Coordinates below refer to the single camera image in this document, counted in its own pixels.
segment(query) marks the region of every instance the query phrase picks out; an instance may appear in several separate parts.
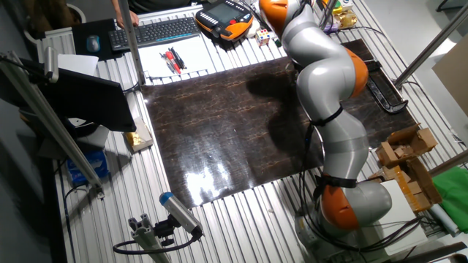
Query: metal pole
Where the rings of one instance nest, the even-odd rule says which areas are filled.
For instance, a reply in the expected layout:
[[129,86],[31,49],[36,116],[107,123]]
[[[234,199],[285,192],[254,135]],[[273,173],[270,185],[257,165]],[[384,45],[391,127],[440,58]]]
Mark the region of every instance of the metal pole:
[[124,20],[124,30],[129,40],[130,52],[133,57],[133,64],[137,70],[138,84],[140,86],[145,84],[145,74],[143,73],[143,67],[141,66],[140,54],[138,53],[137,37],[132,24],[132,17],[130,16],[129,2],[127,0],[118,0],[120,6],[120,13]]
[[432,40],[419,56],[396,79],[395,86],[401,86],[426,61],[426,59],[460,26],[468,16],[468,3],[461,8],[449,24]]
[[[21,64],[20,59],[14,52],[8,53],[8,59]],[[59,120],[59,117],[53,111],[37,85],[31,84],[25,72],[16,65],[2,61],[0,62],[0,70],[4,72],[31,109],[37,114],[41,122],[64,149],[65,153],[67,153],[68,157],[73,160],[86,180],[88,180],[93,187],[101,188],[101,180],[93,167],[89,164],[88,160],[86,160],[83,152],[81,152],[78,145],[76,145],[75,141],[65,129],[65,126]]]
[[333,15],[333,9],[335,8],[336,2],[338,0],[328,0],[328,4],[323,7],[324,14],[322,16],[322,19],[320,19],[320,28],[323,30],[328,23],[328,19],[330,18],[331,15]]

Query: keyboard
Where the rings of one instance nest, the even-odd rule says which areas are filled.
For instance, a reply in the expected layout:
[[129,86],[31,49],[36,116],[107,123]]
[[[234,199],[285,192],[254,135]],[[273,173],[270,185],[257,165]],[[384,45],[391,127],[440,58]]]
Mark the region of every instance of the keyboard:
[[[166,44],[190,37],[200,33],[194,18],[179,18],[135,28],[138,47]],[[129,50],[130,46],[125,31],[109,31],[112,51]]]

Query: computer monitor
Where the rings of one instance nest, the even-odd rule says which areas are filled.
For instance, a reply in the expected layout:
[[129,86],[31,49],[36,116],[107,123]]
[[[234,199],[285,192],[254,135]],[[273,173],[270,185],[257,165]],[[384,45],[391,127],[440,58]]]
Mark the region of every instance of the computer monitor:
[[[21,59],[28,69],[44,72],[44,65]],[[103,125],[111,131],[134,132],[135,122],[120,83],[66,69],[59,69],[56,83],[38,84],[56,114]],[[0,98],[18,107],[27,107],[6,76],[0,71]]]

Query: red pen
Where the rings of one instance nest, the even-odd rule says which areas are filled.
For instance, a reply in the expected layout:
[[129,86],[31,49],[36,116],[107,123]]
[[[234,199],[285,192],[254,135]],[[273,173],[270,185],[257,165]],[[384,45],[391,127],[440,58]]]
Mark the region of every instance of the red pen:
[[169,58],[170,63],[174,66],[174,69],[177,71],[177,73],[181,74],[181,69],[178,67],[176,60],[174,59],[174,55],[170,51],[166,51],[166,56]]

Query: desk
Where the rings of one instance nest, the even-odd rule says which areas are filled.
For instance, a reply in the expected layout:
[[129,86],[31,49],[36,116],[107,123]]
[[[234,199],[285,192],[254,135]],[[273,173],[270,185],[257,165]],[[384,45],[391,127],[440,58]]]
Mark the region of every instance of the desk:
[[[193,14],[198,9],[199,7],[187,7],[142,15],[140,22],[145,24],[177,18]],[[363,0],[355,0],[353,10],[359,18],[357,26],[371,26],[382,30]],[[45,36],[46,38],[41,40],[37,47],[40,60],[42,60],[42,51],[49,45],[56,48],[59,53],[75,53],[70,28],[50,31]],[[337,42],[364,39],[390,78],[398,77],[405,68],[406,64],[398,53],[383,36],[373,31],[347,31],[332,37]],[[281,48],[274,46],[254,49],[252,40],[247,39],[234,43],[227,51],[205,37],[203,41],[210,54],[207,60],[211,59],[212,67],[204,72],[184,77],[198,77],[285,56]],[[137,81],[129,53],[116,60],[99,62],[95,75],[120,82],[125,89],[132,87]],[[180,77],[162,78],[154,80],[153,84],[160,85],[180,79]],[[428,169],[463,151],[463,148],[451,137],[448,122],[422,88],[405,84],[403,97],[409,100],[408,109],[413,118],[421,122],[423,128],[430,127],[439,142],[432,152],[422,157]],[[130,93],[127,98],[132,114],[142,116],[153,130],[142,94]],[[157,142],[154,147],[131,155],[122,134],[111,132],[105,145],[105,152],[111,171],[110,177],[103,180],[106,197],[103,200],[96,199],[93,194],[86,197],[84,191],[70,194],[67,207],[70,213],[71,237],[68,235],[62,198],[62,193],[66,193],[71,187],[66,177],[56,175],[69,262],[73,262],[72,243],[76,262],[151,262],[148,256],[115,254],[112,245],[131,240],[128,218],[137,218],[140,214],[147,213],[154,223],[167,217],[166,210],[158,201],[159,195],[170,189]],[[378,170],[377,160],[374,152],[369,154],[359,180],[367,178]],[[294,211],[299,204],[295,190],[297,185],[298,176],[293,175],[193,208],[192,212],[204,227],[205,237],[200,243],[169,253],[173,262],[310,262],[308,258],[312,255],[307,253],[294,232]],[[314,188],[309,179],[307,187],[310,190]],[[173,238],[178,245],[188,240],[185,231],[180,229],[175,231]]]

